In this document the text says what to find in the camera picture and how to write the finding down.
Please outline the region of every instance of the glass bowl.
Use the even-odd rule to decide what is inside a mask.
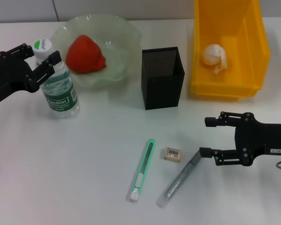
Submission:
[[[127,20],[113,15],[82,15],[59,27],[51,42],[63,61],[71,44],[80,35],[87,35],[101,48],[106,68],[86,74],[71,71],[81,86],[92,89],[118,82],[137,73],[141,67],[141,33]]]

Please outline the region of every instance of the black mesh pen holder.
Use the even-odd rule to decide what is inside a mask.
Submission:
[[[143,50],[141,89],[146,110],[178,106],[184,74],[177,47]]]

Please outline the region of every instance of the white wall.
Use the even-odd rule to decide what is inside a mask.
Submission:
[[[0,0],[0,23],[57,21],[52,0]]]
[[[262,15],[281,16],[281,0],[259,0]],[[193,18],[193,0],[54,0],[61,21],[107,13],[126,19]],[[0,0],[0,23],[56,21],[52,0]]]
[[[126,19],[193,18],[193,0],[54,0],[61,21],[107,13]]]

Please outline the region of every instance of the black robotic arm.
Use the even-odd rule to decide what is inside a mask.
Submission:
[[[53,65],[61,62],[59,52],[55,51],[35,70],[31,70],[25,59],[33,55],[31,46],[26,44],[0,52],[0,101],[19,90],[36,92],[55,73]]]
[[[281,156],[281,124],[260,123],[250,112],[221,112],[218,119],[206,117],[205,125],[235,127],[236,150],[200,148],[201,156],[214,157],[216,165],[251,166],[260,155]]]

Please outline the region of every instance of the white bottle cap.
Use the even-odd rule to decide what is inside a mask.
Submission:
[[[42,61],[47,59],[48,56],[54,52],[51,41],[46,38],[37,40],[32,50],[37,59],[37,64],[41,64]]]

